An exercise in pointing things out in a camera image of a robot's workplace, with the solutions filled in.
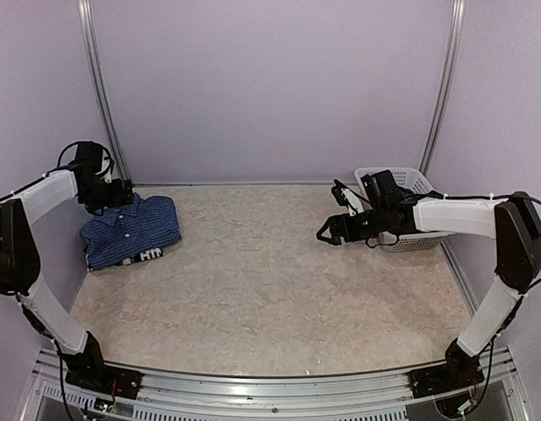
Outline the blue checked long sleeve shirt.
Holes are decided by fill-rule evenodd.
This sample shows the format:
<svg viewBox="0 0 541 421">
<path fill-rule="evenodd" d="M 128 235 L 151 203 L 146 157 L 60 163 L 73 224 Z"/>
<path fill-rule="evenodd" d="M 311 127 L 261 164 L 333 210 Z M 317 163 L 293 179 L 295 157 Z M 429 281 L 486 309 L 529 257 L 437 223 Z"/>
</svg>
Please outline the blue checked long sleeve shirt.
<svg viewBox="0 0 541 421">
<path fill-rule="evenodd" d="M 182 240 L 174 200 L 168 196 L 143 198 L 107 208 L 93 217 L 80 234 L 89 270 L 119 266 L 125 260 Z"/>
</svg>

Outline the white plastic laundry basket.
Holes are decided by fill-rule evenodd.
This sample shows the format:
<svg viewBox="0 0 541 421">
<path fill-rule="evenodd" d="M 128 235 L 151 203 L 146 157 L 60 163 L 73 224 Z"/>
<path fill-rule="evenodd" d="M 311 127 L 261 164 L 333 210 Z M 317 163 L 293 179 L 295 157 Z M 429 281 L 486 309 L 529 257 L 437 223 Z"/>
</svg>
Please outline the white plastic laundry basket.
<svg viewBox="0 0 541 421">
<path fill-rule="evenodd" d="M 404 173 L 406 175 L 406 184 L 409 186 L 415 181 L 418 176 L 423 177 L 428 183 L 427 178 L 417 169 L 414 168 L 397 168 L 397 167 L 367 167 L 356 168 L 354 176 L 359 185 L 362 196 L 368 200 L 364 192 L 361 181 L 361 176 L 390 170 L 393 173 Z M 446 237 L 450 236 L 449 232 L 442 231 L 427 231 L 417 230 L 414 223 L 413 210 L 409 205 L 403 205 L 401 211 L 405 215 L 405 222 L 402 226 L 391 231 L 380 232 L 377 237 L 369 240 L 369 245 L 372 248 L 379 247 L 381 250 L 389 253 L 408 252 L 417 250 L 426 250 L 438 246 Z"/>
</svg>

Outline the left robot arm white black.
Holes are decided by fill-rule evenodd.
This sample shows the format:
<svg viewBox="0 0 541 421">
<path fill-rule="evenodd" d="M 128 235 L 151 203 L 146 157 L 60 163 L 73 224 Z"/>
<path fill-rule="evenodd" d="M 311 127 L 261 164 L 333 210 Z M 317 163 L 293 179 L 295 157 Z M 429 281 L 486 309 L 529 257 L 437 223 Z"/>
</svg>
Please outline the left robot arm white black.
<svg viewBox="0 0 541 421">
<path fill-rule="evenodd" d="M 49 339 L 68 373 L 101 390 L 112 381 L 94 336 L 66 311 L 46 283 L 34 225 L 60 205 L 76 200 L 89 214 L 133 201 L 132 183 L 113 177 L 109 149 L 92 140 L 70 145 L 75 156 L 58 161 L 35 181 L 0 198 L 0 295 L 16 299 L 32 328 Z"/>
</svg>

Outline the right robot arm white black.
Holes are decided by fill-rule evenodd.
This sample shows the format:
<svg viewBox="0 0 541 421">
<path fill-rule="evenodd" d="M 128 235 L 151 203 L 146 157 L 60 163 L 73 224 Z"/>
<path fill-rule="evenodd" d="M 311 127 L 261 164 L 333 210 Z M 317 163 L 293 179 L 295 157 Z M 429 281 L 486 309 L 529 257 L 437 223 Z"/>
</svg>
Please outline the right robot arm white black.
<svg viewBox="0 0 541 421">
<path fill-rule="evenodd" d="M 524 298 L 541 283 L 541 201 L 517 191 L 500 196 L 415 193 L 384 169 L 360 179 L 357 194 L 340 181 L 331 189 L 347 211 L 326 219 L 318 240 L 332 246 L 369 243 L 382 234 L 449 233 L 491 239 L 495 278 L 471 321 L 445 351 L 438 382 L 456 389 L 477 368 L 480 354 L 511 322 Z"/>
</svg>

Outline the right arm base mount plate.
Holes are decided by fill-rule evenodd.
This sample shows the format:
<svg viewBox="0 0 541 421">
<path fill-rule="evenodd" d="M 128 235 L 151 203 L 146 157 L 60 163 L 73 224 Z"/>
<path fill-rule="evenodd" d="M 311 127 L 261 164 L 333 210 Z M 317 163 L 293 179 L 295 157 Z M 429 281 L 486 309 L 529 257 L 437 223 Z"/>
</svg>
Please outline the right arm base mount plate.
<svg viewBox="0 0 541 421">
<path fill-rule="evenodd" d="M 415 399 L 467 388 L 484 380 L 485 376 L 480 367 L 452 374 L 446 364 L 440 364 L 409 372 L 409 385 Z"/>
</svg>

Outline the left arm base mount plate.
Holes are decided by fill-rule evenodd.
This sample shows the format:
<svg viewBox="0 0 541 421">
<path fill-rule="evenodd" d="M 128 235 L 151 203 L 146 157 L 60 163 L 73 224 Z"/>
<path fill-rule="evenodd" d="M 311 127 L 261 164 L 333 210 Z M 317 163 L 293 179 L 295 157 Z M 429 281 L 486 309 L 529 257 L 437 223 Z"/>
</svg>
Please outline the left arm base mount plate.
<svg viewBox="0 0 541 421">
<path fill-rule="evenodd" d="M 69 369 L 66 382 L 81 389 L 97 393 L 136 400 L 143 374 L 137 370 L 102 365 L 101 367 L 83 367 Z"/>
</svg>

